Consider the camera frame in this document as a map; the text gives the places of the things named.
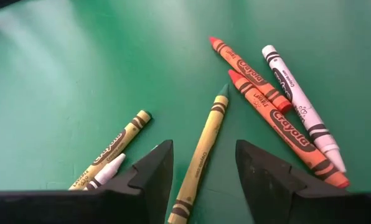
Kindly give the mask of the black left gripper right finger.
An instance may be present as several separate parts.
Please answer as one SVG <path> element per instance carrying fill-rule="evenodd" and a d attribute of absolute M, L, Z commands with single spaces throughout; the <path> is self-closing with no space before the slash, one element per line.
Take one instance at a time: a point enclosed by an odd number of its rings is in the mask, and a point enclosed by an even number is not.
<path fill-rule="evenodd" d="M 255 224 L 341 224 L 345 190 L 323 182 L 246 141 L 235 160 Z"/>

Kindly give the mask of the orange crayon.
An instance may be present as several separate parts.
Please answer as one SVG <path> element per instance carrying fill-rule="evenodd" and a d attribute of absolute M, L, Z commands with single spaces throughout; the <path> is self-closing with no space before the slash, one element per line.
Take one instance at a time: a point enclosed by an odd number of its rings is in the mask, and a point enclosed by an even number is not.
<path fill-rule="evenodd" d="M 318 179 L 338 188 L 350 185 L 342 173 L 305 135 L 301 134 L 286 117 L 243 75 L 234 70 L 228 74 L 235 88 L 247 99 L 254 109 L 278 133 L 284 142 L 314 172 Z"/>
<path fill-rule="evenodd" d="M 272 84 L 267 82 L 249 64 L 235 53 L 229 45 L 216 37 L 209 37 L 212 48 L 220 54 L 236 72 L 242 74 L 247 80 L 251 81 L 257 89 L 283 114 L 291 108 L 291 102 L 283 96 Z"/>

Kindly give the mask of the white crayon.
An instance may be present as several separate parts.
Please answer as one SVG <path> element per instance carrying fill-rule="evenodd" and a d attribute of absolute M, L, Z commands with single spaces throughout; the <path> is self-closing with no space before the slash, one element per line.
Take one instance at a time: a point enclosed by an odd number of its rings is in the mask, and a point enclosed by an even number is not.
<path fill-rule="evenodd" d="M 272 45 L 261 50 L 285 95 L 292 103 L 314 145 L 342 172 L 347 172 L 340 154 L 340 147 L 326 128 L 317 111 L 286 66 L 281 55 Z"/>
<path fill-rule="evenodd" d="M 125 160 L 126 155 L 124 153 L 118 155 L 115 159 L 113 159 L 110 163 L 108 163 L 104 168 L 102 168 L 99 173 L 97 173 L 94 178 L 85 186 L 83 190 L 93 190 L 101 187 L 105 183 L 107 183 L 110 179 L 112 179 L 118 169 L 120 168 L 121 164 Z"/>

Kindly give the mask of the yellow green crayon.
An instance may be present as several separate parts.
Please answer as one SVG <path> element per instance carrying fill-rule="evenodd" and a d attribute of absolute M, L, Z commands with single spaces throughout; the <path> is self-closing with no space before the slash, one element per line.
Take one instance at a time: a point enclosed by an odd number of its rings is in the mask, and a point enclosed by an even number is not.
<path fill-rule="evenodd" d="M 200 135 L 189 167 L 182 181 L 176 201 L 171 209 L 168 224 L 187 224 L 210 150 L 215 144 L 229 102 L 229 85 L 226 84 L 214 99 Z"/>

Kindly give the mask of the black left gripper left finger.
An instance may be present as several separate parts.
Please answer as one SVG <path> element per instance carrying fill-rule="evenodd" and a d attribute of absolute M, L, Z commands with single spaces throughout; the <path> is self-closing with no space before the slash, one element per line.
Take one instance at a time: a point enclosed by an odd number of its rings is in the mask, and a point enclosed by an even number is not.
<path fill-rule="evenodd" d="M 172 185 L 173 147 L 173 140 L 164 140 L 102 186 L 100 224 L 163 224 Z"/>

